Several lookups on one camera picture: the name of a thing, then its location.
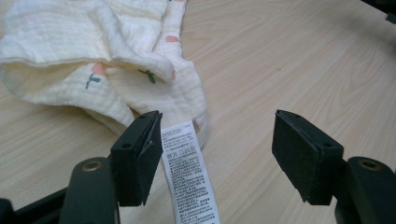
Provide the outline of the white floral baby garment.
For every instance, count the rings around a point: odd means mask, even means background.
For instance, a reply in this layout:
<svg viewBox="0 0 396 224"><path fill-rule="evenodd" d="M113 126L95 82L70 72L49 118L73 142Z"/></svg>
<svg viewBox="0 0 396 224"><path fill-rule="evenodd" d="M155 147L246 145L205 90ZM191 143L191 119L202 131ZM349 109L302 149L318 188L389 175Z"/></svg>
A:
<svg viewBox="0 0 396 224"><path fill-rule="evenodd" d="M0 81L30 103L80 107L118 139L139 116L159 111L159 164L177 224L220 224L201 154L205 95L194 65L182 56L186 4L17 0L0 38ZM22 209L0 199L0 224L119 224L110 153L79 163L67 188Z"/></svg>

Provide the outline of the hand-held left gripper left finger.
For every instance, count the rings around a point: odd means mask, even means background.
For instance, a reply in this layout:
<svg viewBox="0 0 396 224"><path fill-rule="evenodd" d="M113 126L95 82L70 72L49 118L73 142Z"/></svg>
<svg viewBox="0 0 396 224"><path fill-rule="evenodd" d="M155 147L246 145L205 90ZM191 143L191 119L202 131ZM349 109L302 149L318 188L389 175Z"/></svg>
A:
<svg viewBox="0 0 396 224"><path fill-rule="evenodd" d="M163 154L162 113L139 116L111 148L116 198L120 206L145 205Z"/></svg>

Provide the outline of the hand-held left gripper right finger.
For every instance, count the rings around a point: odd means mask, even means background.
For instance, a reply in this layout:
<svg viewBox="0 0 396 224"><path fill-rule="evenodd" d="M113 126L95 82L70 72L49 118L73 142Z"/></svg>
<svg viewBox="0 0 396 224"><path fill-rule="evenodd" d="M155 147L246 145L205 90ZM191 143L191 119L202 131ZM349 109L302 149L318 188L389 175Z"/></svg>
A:
<svg viewBox="0 0 396 224"><path fill-rule="evenodd" d="M304 117L276 111L272 153L304 202L329 205L344 148Z"/></svg>

